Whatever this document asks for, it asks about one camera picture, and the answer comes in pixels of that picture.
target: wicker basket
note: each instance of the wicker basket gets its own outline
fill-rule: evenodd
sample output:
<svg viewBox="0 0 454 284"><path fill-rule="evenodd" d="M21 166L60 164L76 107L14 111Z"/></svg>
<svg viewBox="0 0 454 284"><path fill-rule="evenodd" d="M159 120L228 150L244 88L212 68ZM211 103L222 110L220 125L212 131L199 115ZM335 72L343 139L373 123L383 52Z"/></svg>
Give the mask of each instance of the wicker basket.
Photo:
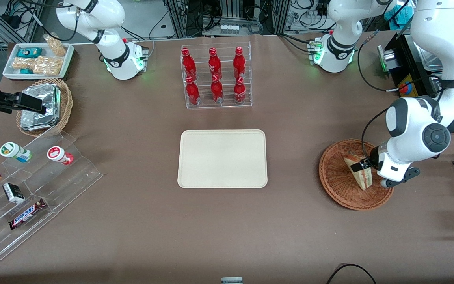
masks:
<svg viewBox="0 0 454 284"><path fill-rule="evenodd" d="M33 86L40 85L40 84L45 84L45 83L50 83L50 84L55 84L61 89L61 120L56 124L56 126L52 127L53 130L52 132L57 132L60 133L66 124L68 123L69 117L71 115L71 109L73 108L73 97L71 96L71 91L68 88L68 85L65 84L64 81L61 79L44 79L40 80L36 83L33 84ZM17 111L17 127L19 130L27 135L31 135L33 137L38 137L45 131L49 130L50 128L47 129L40 129L37 131L25 131L20 127L20 119L22 118L22 111Z"/></svg>
<svg viewBox="0 0 454 284"><path fill-rule="evenodd" d="M373 144L365 142L367 153L373 148ZM360 189L348 165L344 163L343 157L348 153L364 156L360 140L339 141L329 146L323 153L319 173L325 191L337 203L353 210L372 210L386 203L393 194L393 187L389 189L382 187L381 177L371 168L372 185L364 191Z"/></svg>

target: table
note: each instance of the table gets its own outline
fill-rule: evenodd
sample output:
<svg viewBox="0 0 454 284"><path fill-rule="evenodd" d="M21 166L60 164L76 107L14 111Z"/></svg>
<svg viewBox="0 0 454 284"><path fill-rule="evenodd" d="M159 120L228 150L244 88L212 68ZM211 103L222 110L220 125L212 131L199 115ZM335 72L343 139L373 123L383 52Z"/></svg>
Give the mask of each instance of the table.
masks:
<svg viewBox="0 0 454 284"><path fill-rule="evenodd" d="M392 35L380 32L361 54L368 80L381 88L393 82L376 47ZM187 110L179 47L246 40L253 107ZM146 73L117 81L94 45L76 50L65 131L106 175L0 262L0 284L196 284L228 276L246 284L319 284L346 262L364 266L378 283L454 284L454 134L449 149L415 163L421 176L396 187L379 209L343 208L320 184L322 152L360 138L366 122L397 98L362 82L356 61L330 74L277 36L159 41ZM30 84L3 79L1 89ZM263 130L267 186L180 188L180 135L187 129ZM388 137L378 119L366 140ZM14 115L0 113L0 145L7 140L24 145L31 137L18 131ZM369 281L353 267L334 283Z"/></svg>

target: clear acrylic shelf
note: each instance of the clear acrylic shelf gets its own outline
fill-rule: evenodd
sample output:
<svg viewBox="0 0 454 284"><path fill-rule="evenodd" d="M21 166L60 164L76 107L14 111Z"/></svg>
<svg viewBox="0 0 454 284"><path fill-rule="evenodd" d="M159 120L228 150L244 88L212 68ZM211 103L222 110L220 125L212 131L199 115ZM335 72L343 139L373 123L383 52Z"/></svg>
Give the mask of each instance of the clear acrylic shelf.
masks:
<svg viewBox="0 0 454 284"><path fill-rule="evenodd" d="M187 96L187 83L185 78L185 69L182 64L183 56L180 57L180 65L182 68L182 81L183 90L185 95L185 104L188 109L191 108L223 108L223 107L242 107L253 105L253 92L252 92L252 47L250 41L243 43L209 43L205 45L182 45L189 49L190 55L195 61L197 68L197 87L199 88L199 96L201 103L193 105L189 102ZM220 58L222 79L220 82L223 86L223 102L217 104L213 101L211 93L211 72L209 71L209 49L216 48L216 53ZM234 56L236 55L236 47L243 47L243 55L245 56L245 78L244 83L246 87L246 98L243 104L238 104L234 101L234 86L236 80L234 79Z"/></svg>
<svg viewBox="0 0 454 284"><path fill-rule="evenodd" d="M31 160L20 163L7 159L0 164L3 177L0 181L0 260L103 176L90 160L81 155L74 141L68 133L59 133L52 128L24 146L32 151ZM71 153L74 161L65 166L49 160L47 151L52 146L60 146ZM19 204L9 202L2 188L6 182L17 185L25 201ZM10 230L8 222L40 199L47 206L18 228Z"/></svg>

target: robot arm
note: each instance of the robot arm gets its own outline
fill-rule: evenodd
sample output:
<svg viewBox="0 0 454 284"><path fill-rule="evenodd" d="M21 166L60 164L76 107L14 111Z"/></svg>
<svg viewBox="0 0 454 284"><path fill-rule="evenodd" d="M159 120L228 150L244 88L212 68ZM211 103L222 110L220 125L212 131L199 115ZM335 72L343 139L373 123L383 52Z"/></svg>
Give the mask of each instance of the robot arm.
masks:
<svg viewBox="0 0 454 284"><path fill-rule="evenodd" d="M125 43L114 29L121 27L125 11L117 0L68 0L56 10L63 26L77 31L96 44L108 71L119 80L128 80L146 70L148 50L135 43Z"/></svg>
<svg viewBox="0 0 454 284"><path fill-rule="evenodd" d="M446 31L452 25L453 34ZM413 16L411 36L415 43L435 54L443 63L439 99L429 96L402 97L386 111L391 138L371 151L386 187L405 182L419 170L413 162L442 153L454 131L454 1L420 0Z"/></svg>
<svg viewBox="0 0 454 284"><path fill-rule="evenodd" d="M393 9L395 0L331 0L327 15L337 27L333 34L315 39L314 64L327 72L337 73L351 62L353 49L362 34L361 19L379 16Z"/></svg>

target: red soda bottle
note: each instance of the red soda bottle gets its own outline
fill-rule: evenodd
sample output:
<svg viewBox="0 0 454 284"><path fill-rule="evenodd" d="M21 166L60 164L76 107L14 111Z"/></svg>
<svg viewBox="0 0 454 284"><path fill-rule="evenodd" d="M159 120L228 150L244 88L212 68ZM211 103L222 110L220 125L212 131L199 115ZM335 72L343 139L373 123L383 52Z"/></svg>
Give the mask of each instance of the red soda bottle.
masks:
<svg viewBox="0 0 454 284"><path fill-rule="evenodd" d="M223 102L223 87L222 83L220 83L220 80L218 79L218 75L213 75L211 77L211 80L213 83L211 83L211 93L213 93L213 101L215 103L220 104Z"/></svg>
<svg viewBox="0 0 454 284"><path fill-rule="evenodd" d="M187 95L189 96L189 102L193 105L198 105L201 103L201 98L199 96L199 88L197 88L197 85L194 83L194 79L192 76L187 76L185 79L187 82Z"/></svg>
<svg viewBox="0 0 454 284"><path fill-rule="evenodd" d="M190 52L187 47L182 48L182 55L185 74L187 74L187 76L191 76L194 81L197 80L197 68L195 67L195 61L192 56L190 56Z"/></svg>
<svg viewBox="0 0 454 284"><path fill-rule="evenodd" d="M243 84L243 77L239 77L234 86L234 100L236 103L242 103L245 100L245 92L246 87L245 84Z"/></svg>
<svg viewBox="0 0 454 284"><path fill-rule="evenodd" d="M234 79L245 77L245 56L243 56L243 47L236 47L236 56L234 57Z"/></svg>
<svg viewBox="0 0 454 284"><path fill-rule="evenodd" d="M211 76L218 75L218 79L222 79L222 67L220 65L220 58L216 55L216 48L211 47L209 49L209 70L211 71Z"/></svg>

